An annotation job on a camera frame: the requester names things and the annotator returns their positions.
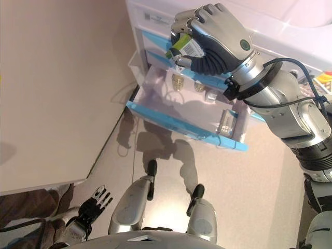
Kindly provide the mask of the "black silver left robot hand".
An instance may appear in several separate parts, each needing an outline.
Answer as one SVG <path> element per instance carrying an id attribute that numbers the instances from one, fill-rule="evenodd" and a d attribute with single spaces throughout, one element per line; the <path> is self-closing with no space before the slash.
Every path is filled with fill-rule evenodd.
<path id="1" fill-rule="evenodd" d="M 108 207 L 113 198 L 105 185 L 98 187 L 92 196 L 79 208 L 78 219 L 84 224 L 92 224 Z"/>

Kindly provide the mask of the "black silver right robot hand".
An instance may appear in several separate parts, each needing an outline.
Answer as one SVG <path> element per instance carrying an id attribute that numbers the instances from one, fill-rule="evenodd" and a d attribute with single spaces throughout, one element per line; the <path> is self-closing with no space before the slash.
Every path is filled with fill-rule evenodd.
<path id="1" fill-rule="evenodd" d="M 171 34 L 176 38 L 188 34 L 198 43 L 204 53 L 202 57 L 179 54 L 175 63 L 199 74 L 230 73 L 253 52 L 249 33 L 221 3 L 179 12 Z"/>

